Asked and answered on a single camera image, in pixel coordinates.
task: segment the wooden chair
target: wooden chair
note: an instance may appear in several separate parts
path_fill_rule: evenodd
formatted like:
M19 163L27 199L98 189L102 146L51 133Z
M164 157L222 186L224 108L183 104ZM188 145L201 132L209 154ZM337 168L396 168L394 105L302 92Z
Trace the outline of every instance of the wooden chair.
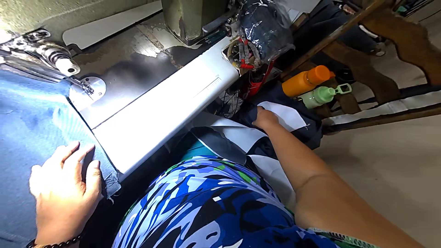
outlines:
M391 40L396 45L399 59L419 67L424 72L430 86L441 86L441 51L429 41L426 28L420 24L408 22L403 17L396 15L393 11L393 9L396 9L394 0L364 0L363 5L364 8L352 19L283 71L281 74L282 80L288 80L294 70L306 71L313 68L315 64L310 59L321 51L332 59L347 65L352 70L354 78L372 90L379 105L402 99L395 81L375 70L369 55L337 41L341 34L360 23L369 31ZM335 79L332 79L323 83L323 85L336 87L338 83ZM337 95L336 99L345 114L361 112L352 94ZM326 105L317 108L316 111L324 118L332 116ZM441 114L441 104L360 119L350 123L325 126L324 131L325 133L332 133L438 114Z

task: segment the blue camouflage pattern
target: blue camouflage pattern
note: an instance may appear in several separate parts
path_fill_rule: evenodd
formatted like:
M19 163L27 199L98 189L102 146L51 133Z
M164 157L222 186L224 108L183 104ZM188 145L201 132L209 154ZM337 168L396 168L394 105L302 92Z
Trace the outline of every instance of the blue camouflage pattern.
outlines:
M121 225L113 248L339 247L295 225L259 175L196 156L160 175Z

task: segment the beaded bracelet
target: beaded bracelet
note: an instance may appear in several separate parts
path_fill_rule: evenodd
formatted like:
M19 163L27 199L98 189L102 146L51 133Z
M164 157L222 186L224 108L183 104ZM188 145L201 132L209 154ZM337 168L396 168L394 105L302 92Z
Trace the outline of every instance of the beaded bracelet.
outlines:
M26 248L34 248L34 247L39 247L39 248L62 248L62 247L66 247L68 245L71 244L75 244L78 241L80 241L80 239L82 238L82 234L69 239L66 242L61 242L59 244L48 244L48 245L37 245L35 244L35 240L32 240L31 242L29 242L29 244L26 245Z

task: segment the bottle handle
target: bottle handle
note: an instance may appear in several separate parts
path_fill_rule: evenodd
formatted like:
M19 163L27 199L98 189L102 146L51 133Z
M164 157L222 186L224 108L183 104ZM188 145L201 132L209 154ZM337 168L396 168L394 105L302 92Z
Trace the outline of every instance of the bottle handle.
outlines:
M343 91L341 89L341 87L343 86L347 86L348 90L347 91ZM347 94L347 93L351 93L352 92L352 86L349 83L344 83L344 84L340 84L339 86L337 86L337 88L335 89L335 91L339 94Z

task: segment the plastic bag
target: plastic bag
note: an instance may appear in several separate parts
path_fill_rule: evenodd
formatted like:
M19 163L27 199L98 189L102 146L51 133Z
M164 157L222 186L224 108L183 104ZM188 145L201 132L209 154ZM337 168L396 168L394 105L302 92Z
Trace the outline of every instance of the plastic bag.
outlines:
M272 0L243 0L239 21L247 39L258 48L263 63L269 63L294 45L288 14Z

